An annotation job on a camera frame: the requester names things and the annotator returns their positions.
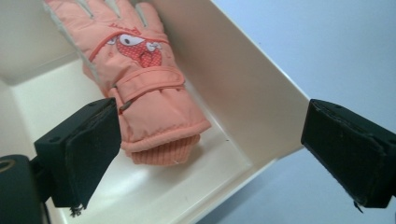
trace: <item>owl eye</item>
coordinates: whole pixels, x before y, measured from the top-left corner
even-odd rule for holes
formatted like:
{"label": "owl eye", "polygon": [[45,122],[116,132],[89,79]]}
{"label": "owl eye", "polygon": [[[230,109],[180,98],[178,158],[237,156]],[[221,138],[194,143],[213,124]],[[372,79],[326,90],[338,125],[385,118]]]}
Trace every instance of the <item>owl eye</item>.
{"label": "owl eye", "polygon": [[116,40],[117,40],[117,37],[116,37],[116,36],[114,36],[113,38],[111,38],[111,39],[109,39],[109,40],[107,41],[107,44],[109,44],[109,45],[113,45],[113,44],[115,44],[115,43],[116,43]]}
{"label": "owl eye", "polygon": [[125,46],[133,46],[142,43],[145,39],[132,36],[132,35],[120,35],[120,42]]}

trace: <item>blue surface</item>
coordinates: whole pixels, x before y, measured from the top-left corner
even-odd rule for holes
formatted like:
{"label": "blue surface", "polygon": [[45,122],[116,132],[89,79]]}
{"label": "blue surface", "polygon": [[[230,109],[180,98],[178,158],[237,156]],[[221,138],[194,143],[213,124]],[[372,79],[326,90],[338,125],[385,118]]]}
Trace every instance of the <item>blue surface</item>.
{"label": "blue surface", "polygon": [[[396,1],[236,1],[216,4],[310,98],[396,133]],[[257,176],[199,223],[394,224],[396,202],[361,214],[302,149]]]}

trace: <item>child's glove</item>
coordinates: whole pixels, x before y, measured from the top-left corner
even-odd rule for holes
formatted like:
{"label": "child's glove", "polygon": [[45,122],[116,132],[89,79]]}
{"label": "child's glove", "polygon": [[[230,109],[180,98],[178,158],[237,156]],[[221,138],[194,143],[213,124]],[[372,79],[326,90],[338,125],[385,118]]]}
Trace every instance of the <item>child's glove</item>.
{"label": "child's glove", "polygon": [[148,3],[45,0],[84,62],[84,73],[119,107],[121,148],[135,163],[182,163],[210,127],[184,89],[163,24]]}

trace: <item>cardboard box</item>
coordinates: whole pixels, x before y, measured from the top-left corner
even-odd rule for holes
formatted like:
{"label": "cardboard box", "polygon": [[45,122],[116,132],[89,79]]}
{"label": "cardboard box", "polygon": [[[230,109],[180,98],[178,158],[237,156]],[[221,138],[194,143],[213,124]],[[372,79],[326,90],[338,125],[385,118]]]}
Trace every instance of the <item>cardboard box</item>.
{"label": "cardboard box", "polygon": [[[53,223],[194,222],[301,148],[307,97],[213,2],[150,2],[213,127],[187,164],[134,165],[121,151],[82,216],[49,200]],[[36,139],[103,97],[40,1],[0,8],[0,156],[33,158]]]}

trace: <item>ribbed knit cuff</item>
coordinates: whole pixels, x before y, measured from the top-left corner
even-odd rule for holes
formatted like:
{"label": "ribbed knit cuff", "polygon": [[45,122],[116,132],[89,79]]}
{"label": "ribbed knit cuff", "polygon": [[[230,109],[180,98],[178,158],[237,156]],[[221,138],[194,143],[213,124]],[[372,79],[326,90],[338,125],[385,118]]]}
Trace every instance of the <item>ribbed knit cuff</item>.
{"label": "ribbed knit cuff", "polygon": [[196,134],[149,150],[132,152],[131,157],[135,164],[177,165],[187,161],[192,147],[198,143],[199,139],[200,135]]}

